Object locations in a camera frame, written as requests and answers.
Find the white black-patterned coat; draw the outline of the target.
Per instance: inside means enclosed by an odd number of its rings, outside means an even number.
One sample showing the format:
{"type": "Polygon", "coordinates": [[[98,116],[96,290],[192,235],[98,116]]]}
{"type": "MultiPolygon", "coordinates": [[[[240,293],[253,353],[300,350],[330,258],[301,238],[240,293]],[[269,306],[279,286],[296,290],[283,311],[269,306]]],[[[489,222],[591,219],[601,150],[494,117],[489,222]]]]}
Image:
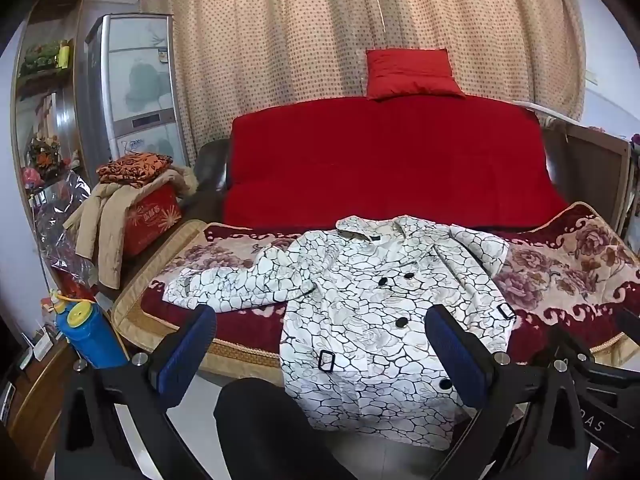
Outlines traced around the white black-patterned coat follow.
{"type": "Polygon", "coordinates": [[[508,252],[503,238],[463,226],[352,216],[330,230],[214,240],[163,298],[217,313],[283,304],[284,388],[314,428],[444,450],[466,402],[424,318],[440,304],[488,349],[504,350],[513,314],[495,279],[508,252]]]}

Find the floral maroon beige blanket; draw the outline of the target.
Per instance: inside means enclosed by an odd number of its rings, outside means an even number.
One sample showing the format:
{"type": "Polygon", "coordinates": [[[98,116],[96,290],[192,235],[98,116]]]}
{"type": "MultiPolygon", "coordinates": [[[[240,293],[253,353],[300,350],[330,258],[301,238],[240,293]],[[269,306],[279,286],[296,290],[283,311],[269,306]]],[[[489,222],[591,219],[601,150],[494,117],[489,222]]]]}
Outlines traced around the floral maroon beige blanket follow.
{"type": "MultiPolygon", "coordinates": [[[[163,300],[165,286],[181,270],[250,258],[272,240],[289,242],[298,229],[259,232],[202,220],[183,221],[138,260],[114,304],[117,333],[151,351],[189,316],[163,300]]],[[[602,364],[621,366],[638,352],[615,315],[639,311],[639,259],[587,204],[574,203],[531,231],[502,233],[509,244],[496,280],[516,314],[509,356],[524,362],[560,326],[585,344],[602,364]]],[[[278,356],[282,304],[223,314],[201,369],[228,378],[282,382],[278,356]]]]}

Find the blue bottle yellow lid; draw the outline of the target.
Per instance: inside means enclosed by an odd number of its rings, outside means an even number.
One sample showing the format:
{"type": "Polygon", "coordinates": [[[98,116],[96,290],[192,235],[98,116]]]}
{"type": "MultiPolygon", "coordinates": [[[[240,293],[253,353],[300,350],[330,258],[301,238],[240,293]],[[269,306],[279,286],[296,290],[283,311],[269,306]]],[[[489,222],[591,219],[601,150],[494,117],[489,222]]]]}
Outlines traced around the blue bottle yellow lid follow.
{"type": "Polygon", "coordinates": [[[126,354],[98,304],[60,292],[54,292],[51,301],[56,328],[92,367],[100,370],[127,363],[126,354]]]}

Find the black trousered leg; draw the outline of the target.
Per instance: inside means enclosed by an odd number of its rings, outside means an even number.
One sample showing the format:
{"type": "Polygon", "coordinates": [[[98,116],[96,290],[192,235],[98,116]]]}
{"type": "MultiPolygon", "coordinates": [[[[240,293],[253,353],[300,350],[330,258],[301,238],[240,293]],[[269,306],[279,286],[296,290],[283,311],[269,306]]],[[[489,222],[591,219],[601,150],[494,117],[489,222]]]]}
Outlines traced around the black trousered leg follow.
{"type": "Polygon", "coordinates": [[[285,391],[258,378],[224,385],[214,409],[218,440],[232,479],[351,479],[303,410],[285,391]]]}

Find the red printed box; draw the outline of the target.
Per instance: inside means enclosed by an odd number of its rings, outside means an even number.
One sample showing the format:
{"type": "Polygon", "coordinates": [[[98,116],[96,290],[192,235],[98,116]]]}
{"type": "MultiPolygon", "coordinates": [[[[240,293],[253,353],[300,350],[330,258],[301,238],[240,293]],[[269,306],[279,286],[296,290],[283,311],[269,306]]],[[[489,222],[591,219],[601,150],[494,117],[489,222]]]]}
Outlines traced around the red printed box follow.
{"type": "Polygon", "coordinates": [[[164,184],[132,205],[125,223],[124,254],[139,255],[182,217],[174,187],[164,184]]]}

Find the beige jacket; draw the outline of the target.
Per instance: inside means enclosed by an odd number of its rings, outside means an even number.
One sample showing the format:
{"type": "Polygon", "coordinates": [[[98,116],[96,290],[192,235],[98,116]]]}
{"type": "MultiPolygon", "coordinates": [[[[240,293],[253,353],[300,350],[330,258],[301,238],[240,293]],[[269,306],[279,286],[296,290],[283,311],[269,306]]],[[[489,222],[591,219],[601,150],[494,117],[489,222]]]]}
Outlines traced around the beige jacket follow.
{"type": "Polygon", "coordinates": [[[76,233],[76,255],[96,263],[100,284],[119,289],[128,211],[165,184],[185,198],[196,192],[198,179],[190,167],[170,166],[142,188],[99,183],[63,223],[76,233]]]}

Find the brown wooden headboard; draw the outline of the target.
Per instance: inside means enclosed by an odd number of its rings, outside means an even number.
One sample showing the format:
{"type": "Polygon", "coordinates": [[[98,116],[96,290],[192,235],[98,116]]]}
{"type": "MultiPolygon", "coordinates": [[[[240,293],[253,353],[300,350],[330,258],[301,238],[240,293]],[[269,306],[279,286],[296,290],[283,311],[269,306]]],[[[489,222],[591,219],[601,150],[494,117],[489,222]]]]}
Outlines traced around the brown wooden headboard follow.
{"type": "Polygon", "coordinates": [[[630,143],[559,119],[542,128],[542,140],[549,176],[565,200],[590,205],[623,232],[634,184],[630,143]]]}

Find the orange black patterned cloth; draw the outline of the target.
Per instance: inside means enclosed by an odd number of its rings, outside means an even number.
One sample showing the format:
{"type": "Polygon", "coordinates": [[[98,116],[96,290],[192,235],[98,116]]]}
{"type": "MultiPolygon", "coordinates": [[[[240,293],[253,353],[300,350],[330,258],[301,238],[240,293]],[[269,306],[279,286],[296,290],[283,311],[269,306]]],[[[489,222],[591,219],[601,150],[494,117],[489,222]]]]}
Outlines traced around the orange black patterned cloth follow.
{"type": "Polygon", "coordinates": [[[116,183],[142,188],[172,164],[172,158],[154,153],[129,153],[96,170],[101,183],[116,183]]]}

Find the clear plastic bag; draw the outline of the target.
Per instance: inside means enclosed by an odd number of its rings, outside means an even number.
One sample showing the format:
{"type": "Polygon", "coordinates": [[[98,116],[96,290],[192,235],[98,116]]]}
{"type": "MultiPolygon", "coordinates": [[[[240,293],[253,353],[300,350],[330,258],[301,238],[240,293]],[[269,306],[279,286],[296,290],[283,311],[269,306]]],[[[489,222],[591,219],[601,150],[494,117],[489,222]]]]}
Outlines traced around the clear plastic bag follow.
{"type": "Polygon", "coordinates": [[[96,269],[90,260],[76,254],[77,233],[64,223],[79,211],[89,197],[90,188],[73,170],[66,171],[32,194],[30,206],[35,233],[43,262],[61,278],[75,284],[91,286],[96,282],[96,269]]]}

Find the dark leather sofa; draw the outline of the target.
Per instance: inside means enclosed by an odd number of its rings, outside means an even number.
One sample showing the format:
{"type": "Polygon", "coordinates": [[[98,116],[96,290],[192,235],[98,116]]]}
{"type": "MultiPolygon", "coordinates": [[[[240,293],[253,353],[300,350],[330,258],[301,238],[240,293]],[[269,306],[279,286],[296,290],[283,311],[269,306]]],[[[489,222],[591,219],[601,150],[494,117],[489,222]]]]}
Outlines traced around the dark leather sofa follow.
{"type": "Polygon", "coordinates": [[[208,142],[200,149],[194,166],[198,189],[181,203],[183,218],[221,222],[230,183],[230,153],[229,139],[208,142]]]}

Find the red quilt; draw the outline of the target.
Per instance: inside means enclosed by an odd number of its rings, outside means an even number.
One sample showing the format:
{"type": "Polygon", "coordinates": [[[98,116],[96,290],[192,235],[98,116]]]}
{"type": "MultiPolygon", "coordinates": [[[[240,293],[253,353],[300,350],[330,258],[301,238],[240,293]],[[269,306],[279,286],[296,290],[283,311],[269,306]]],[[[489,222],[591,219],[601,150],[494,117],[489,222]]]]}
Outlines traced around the red quilt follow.
{"type": "Polygon", "coordinates": [[[402,214],[530,229],[566,205],[535,115],[477,96],[325,99],[238,117],[229,179],[224,222],[260,230],[402,214]]]}

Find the wooden display shelf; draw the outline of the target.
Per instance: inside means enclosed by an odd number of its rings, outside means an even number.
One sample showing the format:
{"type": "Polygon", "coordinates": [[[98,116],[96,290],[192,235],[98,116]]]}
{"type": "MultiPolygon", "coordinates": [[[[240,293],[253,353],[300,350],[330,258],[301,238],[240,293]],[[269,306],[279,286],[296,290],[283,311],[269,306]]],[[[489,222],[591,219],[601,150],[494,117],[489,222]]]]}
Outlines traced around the wooden display shelf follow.
{"type": "Polygon", "coordinates": [[[12,148],[18,182],[32,195],[84,169],[77,113],[79,26],[85,0],[38,0],[15,62],[12,148]]]}

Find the red pillow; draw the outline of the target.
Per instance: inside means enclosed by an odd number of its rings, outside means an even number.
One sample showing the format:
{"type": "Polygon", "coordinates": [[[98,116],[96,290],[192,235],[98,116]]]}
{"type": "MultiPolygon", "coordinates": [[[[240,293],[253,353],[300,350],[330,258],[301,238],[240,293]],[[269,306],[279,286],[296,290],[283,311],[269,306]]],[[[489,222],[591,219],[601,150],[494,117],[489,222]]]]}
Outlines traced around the red pillow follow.
{"type": "Polygon", "coordinates": [[[367,52],[366,96],[385,100],[395,96],[464,96],[446,49],[378,49],[367,52]]]}

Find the beige dotted curtain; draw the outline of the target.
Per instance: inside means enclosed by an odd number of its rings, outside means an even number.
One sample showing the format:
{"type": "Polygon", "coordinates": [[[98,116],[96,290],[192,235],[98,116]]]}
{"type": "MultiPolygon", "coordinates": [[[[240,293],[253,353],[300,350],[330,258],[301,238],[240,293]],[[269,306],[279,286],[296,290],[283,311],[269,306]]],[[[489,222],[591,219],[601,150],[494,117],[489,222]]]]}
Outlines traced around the beige dotted curtain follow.
{"type": "Polygon", "coordinates": [[[174,19],[186,150],[263,108],[366,91],[372,49],[444,49],[472,96],[579,118],[586,42],[577,0],[139,0],[174,19]]]}

